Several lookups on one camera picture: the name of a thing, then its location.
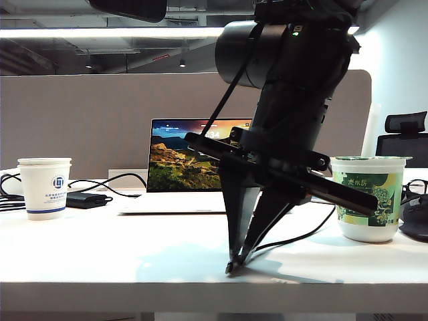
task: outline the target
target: cup lid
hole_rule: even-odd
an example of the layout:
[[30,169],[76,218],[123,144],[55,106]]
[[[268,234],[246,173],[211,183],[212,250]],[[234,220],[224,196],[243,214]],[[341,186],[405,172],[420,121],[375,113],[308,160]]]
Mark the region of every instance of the cup lid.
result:
[[411,156],[335,156],[330,157],[331,165],[334,166],[402,166],[406,165],[406,161],[412,159]]
[[19,158],[20,165],[60,165],[69,164],[70,157]]

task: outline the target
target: power adapter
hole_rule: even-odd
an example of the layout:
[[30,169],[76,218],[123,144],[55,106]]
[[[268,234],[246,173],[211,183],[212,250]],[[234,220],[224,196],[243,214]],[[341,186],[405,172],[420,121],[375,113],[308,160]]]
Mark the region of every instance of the power adapter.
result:
[[107,202],[113,200],[113,197],[108,197],[103,194],[91,194],[82,192],[67,193],[67,206],[77,207],[79,209],[91,209],[93,207],[105,206]]

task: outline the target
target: green printed cup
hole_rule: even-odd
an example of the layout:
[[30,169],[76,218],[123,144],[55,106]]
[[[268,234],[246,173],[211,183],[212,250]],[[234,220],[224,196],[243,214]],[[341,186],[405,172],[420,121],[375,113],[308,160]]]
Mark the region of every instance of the green printed cup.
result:
[[337,206],[344,236],[364,242],[384,242],[393,238],[400,217],[406,159],[393,156],[331,158],[335,182],[374,195],[378,200],[377,210],[370,217]]

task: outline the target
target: white desk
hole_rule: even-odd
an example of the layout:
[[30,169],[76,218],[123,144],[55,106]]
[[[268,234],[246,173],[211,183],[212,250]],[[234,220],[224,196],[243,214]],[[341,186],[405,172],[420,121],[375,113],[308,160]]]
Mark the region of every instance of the white desk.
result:
[[[369,245],[341,236],[331,218],[317,234],[265,251],[229,277],[225,215],[119,216],[123,202],[66,209],[51,221],[1,214],[1,309],[428,312],[428,244],[401,232]],[[295,208],[265,242],[311,230],[330,209]]]

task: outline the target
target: laptop wallpaper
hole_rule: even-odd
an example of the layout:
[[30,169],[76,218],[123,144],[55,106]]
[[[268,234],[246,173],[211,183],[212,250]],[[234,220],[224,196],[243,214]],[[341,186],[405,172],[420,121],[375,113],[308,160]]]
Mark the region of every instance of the laptop wallpaper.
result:
[[[250,119],[216,120],[207,137],[230,144],[232,127],[249,128]],[[200,134],[207,120],[153,120],[148,191],[219,190],[218,162],[189,149],[186,133]]]

